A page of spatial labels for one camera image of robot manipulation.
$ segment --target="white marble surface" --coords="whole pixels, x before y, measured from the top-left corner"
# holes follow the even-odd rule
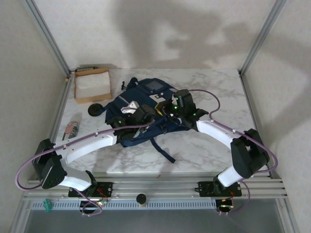
[[[201,88],[216,94],[221,101],[220,111],[213,116],[219,122],[238,130],[254,127],[244,91],[235,69],[111,69],[111,91],[113,97],[120,94],[122,81],[127,84],[132,77],[138,80],[160,78],[177,89]],[[193,92],[198,108],[212,111],[216,100],[207,93]],[[103,106],[108,101],[101,101]],[[66,125],[75,113],[82,113],[78,135],[104,124],[104,114],[91,117],[87,113],[90,103],[77,104],[71,87],[57,141],[62,140]],[[151,143],[123,148],[120,144],[94,151],[72,162],[70,166],[93,172],[200,172],[222,171],[231,163],[231,153],[225,145],[194,130],[160,135],[157,143],[176,159],[171,164]]]

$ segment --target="cardboard box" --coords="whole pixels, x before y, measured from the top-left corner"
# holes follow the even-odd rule
[[[77,91],[77,79],[80,76],[86,76],[89,74],[101,74],[101,73],[105,73],[108,72],[107,68],[100,68],[100,69],[91,69],[91,70],[85,70],[85,71],[79,71],[76,72],[74,75],[74,98],[77,101],[77,103],[90,103],[90,102],[94,102],[94,101],[100,101],[100,100],[109,100],[112,98],[111,93],[104,93],[102,95],[99,96],[92,96],[92,97],[85,97],[85,98],[76,98],[76,91]]]

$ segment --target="aluminum frame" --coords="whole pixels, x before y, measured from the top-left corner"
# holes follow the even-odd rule
[[[59,63],[63,73],[65,75],[69,72],[69,67],[61,54],[51,32],[49,31],[42,15],[40,14],[35,2],[33,0],[22,0],[27,10],[32,15],[35,24],[38,26],[43,38],[48,42],[57,62]],[[241,67],[239,73],[241,78],[245,75],[246,71],[251,66],[256,54],[261,48],[265,38],[267,37],[272,25],[274,24],[277,16],[279,15],[281,9],[283,8],[286,0],[276,0],[273,8],[271,9],[268,18],[266,19],[254,45],[252,46],[243,66]],[[54,141],[57,134],[57,129],[59,127],[61,117],[66,105],[66,100],[69,93],[69,87],[71,85],[71,80],[65,84],[64,92],[61,100],[58,104],[57,111],[54,117],[54,123],[50,130],[50,137]],[[256,125],[256,120],[252,114],[253,122]],[[155,173],[139,173],[139,174],[95,174],[98,177],[98,181],[113,181],[114,191],[113,200],[132,200],[135,194],[141,191],[149,190],[159,190],[157,193],[153,192],[148,194],[148,196],[153,200],[158,200],[162,198],[174,198],[178,197],[180,200],[196,200],[202,199],[198,196],[198,193],[192,191],[198,181],[210,181],[216,173],[190,173],[190,174],[155,174]],[[148,185],[152,182],[153,189],[150,189]],[[288,208],[288,198],[283,186],[282,179],[271,179],[267,174],[263,176],[256,175],[246,181],[249,185],[252,198],[274,198],[277,201],[278,210],[283,223],[285,232],[299,232],[296,224],[293,224],[291,212]],[[28,181],[29,186],[38,184],[38,181]],[[50,190],[32,190],[24,192],[22,200],[18,206],[16,216],[13,220],[12,227],[10,229],[11,233],[24,232],[28,217],[30,214],[31,205],[34,200],[38,199],[61,199],[61,200],[71,200],[67,196],[68,188],[54,188]],[[240,198],[248,198],[246,189],[242,187],[243,196]]]
[[[258,34],[250,52],[248,53],[246,60],[244,61],[239,74],[241,78],[245,75],[245,73],[248,71],[249,67],[253,63],[258,51],[260,50],[263,42],[267,38],[267,35],[269,34],[269,31],[271,30],[274,22],[276,21],[278,15],[280,14],[281,10],[283,9],[283,6],[285,5],[286,0],[276,0],[265,23],[263,24],[260,33]]]

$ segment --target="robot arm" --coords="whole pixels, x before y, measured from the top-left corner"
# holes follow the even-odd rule
[[[155,109],[162,116],[174,120],[180,119],[187,127],[208,134],[231,149],[233,165],[214,178],[213,194],[216,196],[221,196],[235,182],[250,178],[269,162],[268,154],[257,145],[207,119],[208,112],[196,108],[188,90],[175,92],[172,100],[158,103]],[[97,188],[96,180],[91,172],[73,169],[68,164],[99,148],[136,137],[144,132],[145,127],[116,131],[112,128],[145,124],[151,122],[155,115],[154,109],[142,105],[130,114],[124,113],[121,117],[115,117],[87,138],[86,136],[75,137],[56,145],[52,144],[49,139],[43,140],[36,154],[52,148],[58,149],[33,161],[42,188],[48,189],[63,185],[83,191],[87,196],[91,195]],[[101,133],[106,129],[111,129],[111,132]],[[250,129],[245,134],[262,143],[256,130]]]
[[[68,166],[72,161],[97,149],[112,146],[144,133],[147,123],[152,122],[155,111],[147,105],[138,107],[133,114],[123,114],[104,124],[87,136],[75,137],[53,144],[49,139],[40,142],[36,154],[57,148],[33,160],[33,166],[44,189],[57,185],[75,188],[91,195],[97,187],[90,171],[80,171]]]
[[[159,103],[156,109],[162,115],[179,118],[189,128],[205,133],[231,149],[233,165],[214,178],[213,194],[216,196],[221,196],[235,182],[250,178],[269,162],[269,155],[262,148],[214,124],[209,119],[208,112],[197,109],[188,90],[175,92],[172,100]],[[250,129],[244,133],[262,144],[256,130]]]

